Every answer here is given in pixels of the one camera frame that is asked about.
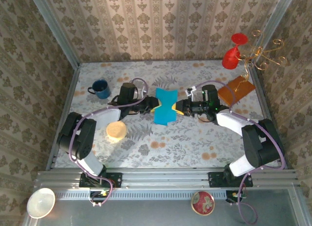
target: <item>blue mug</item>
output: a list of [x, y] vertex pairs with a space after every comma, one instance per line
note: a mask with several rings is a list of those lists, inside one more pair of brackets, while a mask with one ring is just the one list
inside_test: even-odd
[[91, 94], [95, 94], [100, 99], [106, 99], [111, 95], [111, 91], [108, 87], [108, 83], [104, 79], [95, 81], [92, 84], [92, 87], [88, 88], [88, 92]]

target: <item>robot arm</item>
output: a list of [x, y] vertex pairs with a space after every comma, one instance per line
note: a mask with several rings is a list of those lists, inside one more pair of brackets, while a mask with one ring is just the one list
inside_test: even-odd
[[[127, 105], [137, 102], [134, 99], [136, 87], [132, 83], [124, 83], [110, 105]], [[239, 177], [255, 168], [265, 165], [279, 158], [279, 154], [274, 145], [265, 134], [257, 128], [256, 125], [249, 121], [245, 121], [234, 116], [229, 112], [228, 107], [221, 105], [218, 99], [217, 90], [214, 85], [206, 85], [202, 87], [203, 101], [192, 101], [192, 97], [183, 99], [175, 104], [175, 108], [185, 116], [194, 117], [195, 114], [205, 114], [207, 119], [216, 125], [226, 127], [243, 138], [245, 155], [238, 160], [230, 163], [225, 167], [224, 176], [227, 182]], [[80, 126], [80, 134], [75, 135], [72, 155], [78, 159], [81, 165], [95, 176], [106, 175], [106, 167], [98, 161], [91, 152], [96, 125], [104, 127], [111, 122], [123, 119], [129, 114], [149, 113], [153, 108], [159, 105], [159, 101], [155, 97], [146, 96], [139, 104], [121, 109], [112, 109], [105, 111], [102, 115], [97, 115], [96, 121], [86, 119]], [[59, 147], [68, 153], [69, 141], [73, 135], [73, 130], [80, 120], [81, 115], [70, 113], [58, 137]], [[258, 122], [279, 144], [282, 152], [282, 143], [272, 124], [272, 121], [264, 119]]]

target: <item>orange wooden board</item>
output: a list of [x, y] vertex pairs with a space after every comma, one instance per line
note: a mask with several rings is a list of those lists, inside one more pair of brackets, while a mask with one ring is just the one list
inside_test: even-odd
[[[241, 100], [243, 97], [245, 97], [246, 95], [248, 95], [251, 91], [253, 91], [255, 89], [254, 85], [248, 81], [242, 82], [239, 85], [239, 83], [243, 80], [244, 80], [244, 78], [242, 76], [239, 76], [227, 84], [233, 90], [233, 92], [235, 94], [234, 104], [237, 103], [239, 100]], [[233, 103], [232, 94], [227, 87], [224, 86], [220, 90], [218, 90], [218, 95], [229, 106]]]

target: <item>mug handle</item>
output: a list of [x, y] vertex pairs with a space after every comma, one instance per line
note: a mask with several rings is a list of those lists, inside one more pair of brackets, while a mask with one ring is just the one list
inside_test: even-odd
[[92, 87], [89, 87], [88, 88], [88, 92], [90, 93], [90, 94], [96, 94], [96, 93], [94, 93], [94, 92], [91, 92], [90, 90], [92, 89]]

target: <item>red patterned plate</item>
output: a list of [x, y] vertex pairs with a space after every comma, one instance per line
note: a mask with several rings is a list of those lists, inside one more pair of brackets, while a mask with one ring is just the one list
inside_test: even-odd
[[213, 196], [205, 191], [199, 191], [192, 196], [192, 209], [199, 215], [210, 215], [215, 208]]

